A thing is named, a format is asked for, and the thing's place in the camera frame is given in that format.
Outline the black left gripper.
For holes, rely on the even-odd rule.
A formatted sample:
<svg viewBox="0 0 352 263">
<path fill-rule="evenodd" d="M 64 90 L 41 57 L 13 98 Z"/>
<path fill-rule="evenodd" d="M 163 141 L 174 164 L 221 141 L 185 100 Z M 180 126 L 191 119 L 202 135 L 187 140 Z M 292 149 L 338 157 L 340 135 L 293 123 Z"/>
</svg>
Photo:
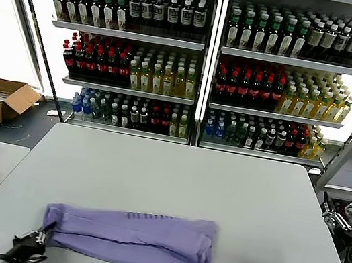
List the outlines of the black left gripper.
<svg viewBox="0 0 352 263">
<path fill-rule="evenodd" d="M 19 263 L 26 263 L 34 257 L 42 257 L 46 245 L 52 238 L 56 224 L 48 224 L 38 231 L 33 231 L 25 236 L 15 236 L 13 247 L 9 251 L 9 259 Z"/>
</svg>

